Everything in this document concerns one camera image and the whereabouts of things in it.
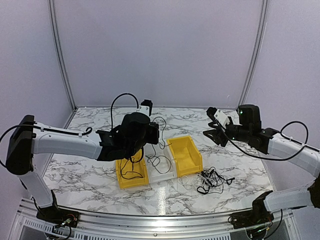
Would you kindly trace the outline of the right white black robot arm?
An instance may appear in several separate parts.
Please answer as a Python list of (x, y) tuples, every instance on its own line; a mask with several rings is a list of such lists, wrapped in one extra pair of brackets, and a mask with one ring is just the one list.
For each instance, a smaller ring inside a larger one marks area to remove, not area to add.
[(298, 209), (313, 206), (320, 207), (320, 151), (308, 145), (307, 141), (299, 142), (284, 135), (282, 130), (263, 128), (260, 109), (257, 105), (243, 104), (237, 108), (239, 124), (221, 109), (209, 107), (207, 116), (211, 129), (203, 134), (216, 145), (225, 147), (227, 143), (236, 142), (248, 144), (251, 148), (264, 154), (261, 160), (285, 162), (288, 161), (307, 171), (315, 179), (305, 186), (293, 187), (281, 191), (269, 191), (257, 197), (248, 212), (247, 219), (252, 224), (258, 224), (267, 213), (276, 210)]

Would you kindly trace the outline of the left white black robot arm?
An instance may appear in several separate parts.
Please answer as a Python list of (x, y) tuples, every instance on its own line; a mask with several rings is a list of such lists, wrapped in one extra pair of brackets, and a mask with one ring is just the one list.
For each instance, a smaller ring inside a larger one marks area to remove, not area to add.
[(35, 169), (34, 155), (60, 154), (112, 162), (129, 160), (146, 144), (159, 142), (159, 125), (139, 112), (126, 114), (122, 123), (111, 131), (93, 131), (91, 127), (85, 132), (68, 131), (36, 122), (33, 115), (26, 115), (11, 130), (5, 167), (19, 177), (34, 198), (39, 214), (53, 223), (63, 219), (63, 211)]

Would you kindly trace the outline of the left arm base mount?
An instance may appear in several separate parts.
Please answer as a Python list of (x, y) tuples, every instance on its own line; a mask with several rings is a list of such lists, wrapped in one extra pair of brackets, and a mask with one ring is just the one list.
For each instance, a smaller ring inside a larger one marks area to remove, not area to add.
[(41, 208), (34, 200), (34, 204), (37, 209), (36, 217), (40, 220), (56, 224), (60, 227), (62, 227), (64, 223), (64, 225), (76, 228), (79, 222), (80, 213), (78, 211), (58, 207), (57, 198), (53, 191), (51, 191), (51, 195), (52, 204), (49, 207)]

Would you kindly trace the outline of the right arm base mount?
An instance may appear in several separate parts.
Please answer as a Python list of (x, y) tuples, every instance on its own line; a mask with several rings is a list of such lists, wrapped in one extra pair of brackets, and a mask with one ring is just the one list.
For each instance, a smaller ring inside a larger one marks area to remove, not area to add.
[(234, 229), (247, 228), (259, 224), (264, 224), (274, 220), (274, 215), (267, 211), (264, 200), (273, 191), (266, 191), (252, 202), (252, 209), (234, 212), (228, 218), (228, 222)]

